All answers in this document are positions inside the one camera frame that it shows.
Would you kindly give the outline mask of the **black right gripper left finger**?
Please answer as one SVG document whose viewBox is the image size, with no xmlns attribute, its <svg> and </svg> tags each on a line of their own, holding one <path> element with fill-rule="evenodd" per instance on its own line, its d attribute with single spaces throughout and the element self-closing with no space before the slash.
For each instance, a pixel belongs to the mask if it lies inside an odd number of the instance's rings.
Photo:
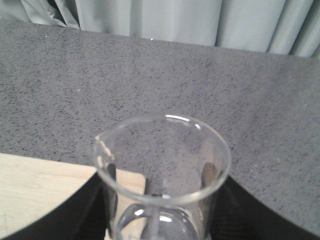
<svg viewBox="0 0 320 240">
<path fill-rule="evenodd" d="M 109 227 L 103 182 L 93 174 L 67 200 L 2 240 L 104 240 Z"/>
</svg>

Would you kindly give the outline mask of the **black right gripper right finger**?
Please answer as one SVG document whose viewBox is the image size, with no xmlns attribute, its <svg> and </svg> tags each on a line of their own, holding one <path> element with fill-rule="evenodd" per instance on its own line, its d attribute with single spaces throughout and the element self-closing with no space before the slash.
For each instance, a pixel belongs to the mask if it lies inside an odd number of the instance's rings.
<svg viewBox="0 0 320 240">
<path fill-rule="evenodd" d="M 320 238 L 265 206 L 230 176 L 217 194 L 209 230 L 213 240 L 318 240 Z"/>
</svg>

